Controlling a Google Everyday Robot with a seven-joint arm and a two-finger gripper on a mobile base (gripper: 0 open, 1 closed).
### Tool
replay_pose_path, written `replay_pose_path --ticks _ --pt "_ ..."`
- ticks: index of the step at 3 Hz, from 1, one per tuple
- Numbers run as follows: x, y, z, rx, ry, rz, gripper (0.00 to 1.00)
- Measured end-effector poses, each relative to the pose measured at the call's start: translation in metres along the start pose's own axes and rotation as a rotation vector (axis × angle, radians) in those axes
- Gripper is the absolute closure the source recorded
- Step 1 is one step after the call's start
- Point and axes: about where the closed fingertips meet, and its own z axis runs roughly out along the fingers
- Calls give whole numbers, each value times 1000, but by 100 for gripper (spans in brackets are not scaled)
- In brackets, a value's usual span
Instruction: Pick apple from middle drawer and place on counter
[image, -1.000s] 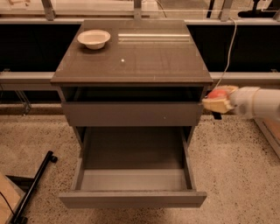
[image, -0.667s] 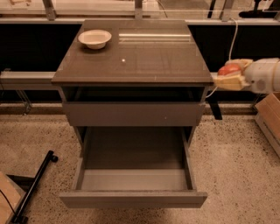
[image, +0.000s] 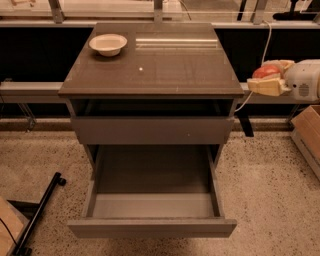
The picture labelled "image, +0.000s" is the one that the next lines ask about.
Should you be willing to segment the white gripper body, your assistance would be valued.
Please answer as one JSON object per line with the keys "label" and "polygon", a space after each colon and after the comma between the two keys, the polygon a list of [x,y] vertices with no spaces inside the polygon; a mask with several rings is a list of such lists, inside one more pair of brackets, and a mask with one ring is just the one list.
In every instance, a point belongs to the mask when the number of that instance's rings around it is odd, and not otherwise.
{"label": "white gripper body", "polygon": [[320,60],[309,59],[293,64],[285,72],[285,81],[295,100],[314,102],[320,99]]}

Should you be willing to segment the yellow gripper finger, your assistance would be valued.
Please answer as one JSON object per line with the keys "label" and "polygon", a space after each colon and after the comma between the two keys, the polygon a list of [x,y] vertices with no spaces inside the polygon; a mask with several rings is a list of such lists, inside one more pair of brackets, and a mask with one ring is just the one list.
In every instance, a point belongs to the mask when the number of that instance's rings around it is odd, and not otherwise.
{"label": "yellow gripper finger", "polygon": [[285,80],[280,78],[248,79],[247,84],[251,92],[266,96],[280,96],[291,91]]}
{"label": "yellow gripper finger", "polygon": [[284,74],[294,64],[293,60],[268,60],[263,63],[263,66],[274,65],[280,70],[281,74]]}

